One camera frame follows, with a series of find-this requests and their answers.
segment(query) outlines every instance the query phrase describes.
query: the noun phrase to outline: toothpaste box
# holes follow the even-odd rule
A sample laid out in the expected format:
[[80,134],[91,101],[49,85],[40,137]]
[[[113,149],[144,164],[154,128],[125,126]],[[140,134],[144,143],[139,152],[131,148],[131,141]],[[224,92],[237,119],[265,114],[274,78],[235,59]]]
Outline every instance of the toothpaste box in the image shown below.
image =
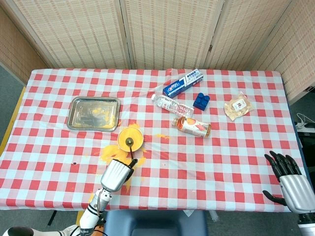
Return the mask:
[[180,78],[169,86],[166,86],[163,89],[163,94],[165,96],[173,98],[179,93],[200,82],[202,78],[203,74],[201,74],[198,69],[195,69],[191,73],[185,75],[184,77]]

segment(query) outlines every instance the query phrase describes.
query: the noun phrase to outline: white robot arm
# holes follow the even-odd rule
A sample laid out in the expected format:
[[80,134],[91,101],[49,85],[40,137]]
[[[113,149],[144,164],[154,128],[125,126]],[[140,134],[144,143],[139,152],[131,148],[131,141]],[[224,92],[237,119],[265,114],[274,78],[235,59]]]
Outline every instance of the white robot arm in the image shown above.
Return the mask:
[[41,232],[27,227],[12,227],[3,236],[90,236],[101,218],[107,204],[112,198],[111,193],[117,192],[132,175],[137,159],[132,159],[129,165],[113,159],[106,168],[102,178],[102,189],[96,191],[88,208],[84,211],[80,226],[72,225],[62,231]]
[[264,195],[271,201],[287,206],[292,212],[298,213],[299,229],[303,236],[315,236],[315,194],[305,176],[292,157],[283,156],[270,151],[265,154],[283,193],[283,198],[272,196],[268,191]]

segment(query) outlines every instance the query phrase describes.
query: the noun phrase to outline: red and white checkered tablecloth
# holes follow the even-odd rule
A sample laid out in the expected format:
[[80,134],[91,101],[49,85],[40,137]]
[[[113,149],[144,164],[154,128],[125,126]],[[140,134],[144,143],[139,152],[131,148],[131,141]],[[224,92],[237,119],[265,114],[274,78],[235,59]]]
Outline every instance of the red and white checkered tablecloth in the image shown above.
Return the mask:
[[[212,126],[210,137],[200,138],[171,127],[175,115],[150,99],[190,71],[33,71],[0,158],[0,208],[86,208],[106,169],[102,149],[137,123],[147,152],[136,155],[146,161],[135,169],[130,189],[113,193],[110,209],[288,211],[262,194],[281,195],[264,157],[269,150],[291,155],[304,172],[280,74],[201,70],[203,81],[175,97],[192,106],[199,92],[210,96],[206,110],[194,113]],[[223,106],[240,91],[255,110],[232,122]],[[112,133],[69,130],[66,118],[76,96],[119,98],[120,126]]]

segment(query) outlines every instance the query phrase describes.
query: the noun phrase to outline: bottle cap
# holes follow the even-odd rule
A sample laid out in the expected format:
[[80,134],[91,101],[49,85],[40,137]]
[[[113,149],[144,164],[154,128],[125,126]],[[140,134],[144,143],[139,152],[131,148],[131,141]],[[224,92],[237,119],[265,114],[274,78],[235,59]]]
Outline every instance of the bottle cap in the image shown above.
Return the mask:
[[177,125],[177,122],[178,122],[178,118],[174,118],[174,119],[172,120],[172,125],[173,125],[173,126],[176,126],[176,125]]

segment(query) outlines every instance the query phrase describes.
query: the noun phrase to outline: yellow bowl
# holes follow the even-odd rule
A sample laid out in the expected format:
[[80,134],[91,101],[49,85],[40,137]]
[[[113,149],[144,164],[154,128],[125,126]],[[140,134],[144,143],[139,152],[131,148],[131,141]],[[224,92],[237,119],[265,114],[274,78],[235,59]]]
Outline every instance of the yellow bowl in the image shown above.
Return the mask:
[[133,139],[133,145],[131,146],[132,151],[137,151],[139,148],[141,148],[143,144],[143,134],[142,132],[134,127],[127,127],[123,129],[119,135],[118,135],[118,146],[121,150],[130,151],[129,146],[126,144],[126,139],[132,138]]

